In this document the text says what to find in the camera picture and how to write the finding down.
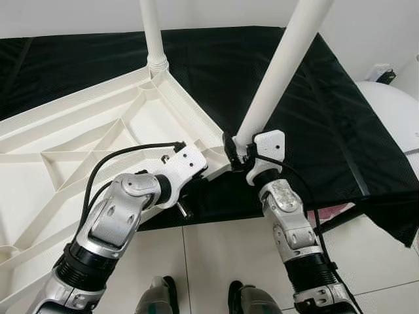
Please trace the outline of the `black metal table leg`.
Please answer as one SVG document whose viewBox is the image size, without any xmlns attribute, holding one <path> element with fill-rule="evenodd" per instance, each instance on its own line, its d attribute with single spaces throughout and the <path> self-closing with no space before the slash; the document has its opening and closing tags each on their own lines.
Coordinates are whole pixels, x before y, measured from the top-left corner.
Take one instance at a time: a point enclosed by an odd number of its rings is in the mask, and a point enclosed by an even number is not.
<svg viewBox="0 0 419 314">
<path fill-rule="evenodd" d="M 325 234 L 327 231 L 332 230 L 333 228 L 337 228 L 341 224 L 344 224 L 345 222 L 351 221 L 352 219 L 359 217 L 359 215 L 362 215 L 364 213 L 364 207 L 360 205 L 356 205 L 353 203 L 353 207 L 351 209 L 348 209 L 347 211 L 341 213 L 340 215 L 335 216 L 335 218 L 332 219 L 321 219 L 320 217 L 320 227 L 318 230 Z"/>
</svg>

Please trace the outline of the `grey robot right leg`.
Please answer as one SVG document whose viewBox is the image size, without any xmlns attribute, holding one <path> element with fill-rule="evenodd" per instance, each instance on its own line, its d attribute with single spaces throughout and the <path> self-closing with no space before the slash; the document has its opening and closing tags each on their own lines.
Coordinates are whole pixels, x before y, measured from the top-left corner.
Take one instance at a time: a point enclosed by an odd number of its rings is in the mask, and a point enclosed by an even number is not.
<svg viewBox="0 0 419 314">
<path fill-rule="evenodd" d="M 228 286 L 227 304 L 228 314 L 282 314 L 269 293 L 237 280 Z"/>
</svg>

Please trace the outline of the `black power plug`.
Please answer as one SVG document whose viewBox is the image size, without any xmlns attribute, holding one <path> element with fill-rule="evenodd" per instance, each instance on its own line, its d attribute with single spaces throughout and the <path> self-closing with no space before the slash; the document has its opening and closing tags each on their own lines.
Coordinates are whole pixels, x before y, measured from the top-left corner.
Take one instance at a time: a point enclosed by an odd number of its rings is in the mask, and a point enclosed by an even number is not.
<svg viewBox="0 0 419 314">
<path fill-rule="evenodd" d="M 394 69 L 388 69 L 388 71 L 383 72 L 378 78 L 377 83 L 381 84 L 391 84 L 393 80 L 396 78 L 396 74 Z"/>
</svg>

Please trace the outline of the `white plastic table top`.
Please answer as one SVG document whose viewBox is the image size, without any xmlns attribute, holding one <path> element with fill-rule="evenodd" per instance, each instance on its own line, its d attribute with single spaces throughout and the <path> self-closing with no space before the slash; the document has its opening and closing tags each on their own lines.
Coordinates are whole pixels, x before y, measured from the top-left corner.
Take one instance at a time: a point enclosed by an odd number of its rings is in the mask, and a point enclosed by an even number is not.
<svg viewBox="0 0 419 314">
<path fill-rule="evenodd" d="M 205 177 L 228 169 L 222 129 L 170 72 L 147 67 L 0 120 L 0 313 L 41 289 L 99 160 L 176 141 L 206 157 Z"/>
</svg>

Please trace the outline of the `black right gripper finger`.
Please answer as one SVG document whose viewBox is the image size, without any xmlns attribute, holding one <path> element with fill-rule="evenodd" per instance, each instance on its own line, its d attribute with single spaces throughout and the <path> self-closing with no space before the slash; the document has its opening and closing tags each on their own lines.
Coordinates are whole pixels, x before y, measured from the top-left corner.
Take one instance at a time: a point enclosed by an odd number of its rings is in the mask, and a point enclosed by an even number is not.
<svg viewBox="0 0 419 314">
<path fill-rule="evenodd" d="M 240 164 L 238 147 L 234 142 L 233 135 L 223 132 L 223 144 L 225 155 L 227 155 L 227 159 L 230 164 Z"/>
</svg>

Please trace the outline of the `black tablecloth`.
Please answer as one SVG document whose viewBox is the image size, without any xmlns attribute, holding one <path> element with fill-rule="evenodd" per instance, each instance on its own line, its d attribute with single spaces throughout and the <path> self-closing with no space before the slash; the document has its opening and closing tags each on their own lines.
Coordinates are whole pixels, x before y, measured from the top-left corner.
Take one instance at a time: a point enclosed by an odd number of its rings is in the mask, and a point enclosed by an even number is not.
<svg viewBox="0 0 419 314">
<path fill-rule="evenodd" d="M 242 26 L 162 31 L 170 73 L 209 117 L 236 133 L 284 30 Z M 140 69 L 142 32 L 0 39 L 0 120 Z M 306 205 L 350 203 L 410 247 L 419 182 L 396 141 L 321 37 L 266 123 L 285 134 L 285 161 L 312 188 Z"/>
</svg>

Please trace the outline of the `pink object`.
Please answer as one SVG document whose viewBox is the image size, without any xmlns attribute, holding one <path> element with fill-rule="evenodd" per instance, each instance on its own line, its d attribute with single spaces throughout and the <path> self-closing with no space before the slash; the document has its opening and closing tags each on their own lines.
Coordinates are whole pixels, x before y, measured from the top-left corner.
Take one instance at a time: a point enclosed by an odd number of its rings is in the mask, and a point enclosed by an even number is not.
<svg viewBox="0 0 419 314">
<path fill-rule="evenodd" d="M 335 218 L 335 216 L 340 215 L 348 209 L 351 209 L 353 206 L 353 203 L 345 203 L 331 207 L 321 207 L 321 209 L 318 209 L 318 215 L 322 220 L 329 220 Z"/>
</svg>

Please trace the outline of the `white plastic table leg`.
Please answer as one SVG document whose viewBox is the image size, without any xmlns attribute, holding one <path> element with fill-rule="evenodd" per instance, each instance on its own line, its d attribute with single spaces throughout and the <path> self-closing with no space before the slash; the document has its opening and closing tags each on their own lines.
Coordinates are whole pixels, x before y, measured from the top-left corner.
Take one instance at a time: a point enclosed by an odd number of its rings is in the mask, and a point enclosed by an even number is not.
<svg viewBox="0 0 419 314">
<path fill-rule="evenodd" d="M 335 0 L 299 0 L 264 72 L 234 142 L 250 145 L 275 111 Z"/>
<path fill-rule="evenodd" d="M 168 70 L 170 63 L 164 53 L 164 42 L 159 26 L 158 7 L 156 0 L 139 0 L 143 30 L 147 43 L 147 68 L 152 76 Z"/>
</svg>

